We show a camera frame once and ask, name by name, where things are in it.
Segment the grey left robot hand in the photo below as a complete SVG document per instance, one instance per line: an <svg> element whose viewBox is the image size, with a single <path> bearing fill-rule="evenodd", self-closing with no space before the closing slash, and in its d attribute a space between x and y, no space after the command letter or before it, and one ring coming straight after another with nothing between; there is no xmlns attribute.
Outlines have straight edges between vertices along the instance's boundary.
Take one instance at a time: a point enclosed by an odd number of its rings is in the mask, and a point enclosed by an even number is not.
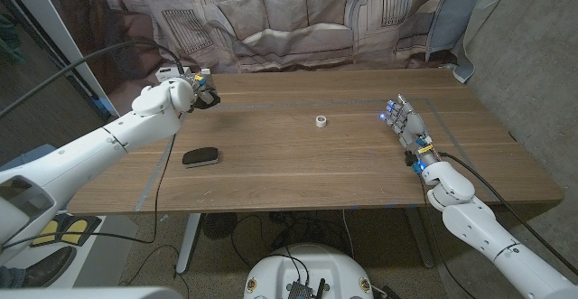
<svg viewBox="0 0 578 299"><path fill-rule="evenodd" d="M191 83L193 88L194 96L191 102L191 110L208 109L220 103L220 96L210 74L189 73L184 78Z"/></svg>

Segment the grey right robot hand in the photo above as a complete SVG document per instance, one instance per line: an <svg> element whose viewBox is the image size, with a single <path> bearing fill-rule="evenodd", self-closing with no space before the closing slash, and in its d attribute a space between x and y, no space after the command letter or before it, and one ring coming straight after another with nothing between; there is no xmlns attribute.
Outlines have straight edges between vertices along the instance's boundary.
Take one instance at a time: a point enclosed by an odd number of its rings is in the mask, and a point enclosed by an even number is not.
<svg viewBox="0 0 578 299"><path fill-rule="evenodd" d="M398 135L406 166L417 174L440 161L423 119L402 94L396 100L390 99L379 117Z"/></svg>

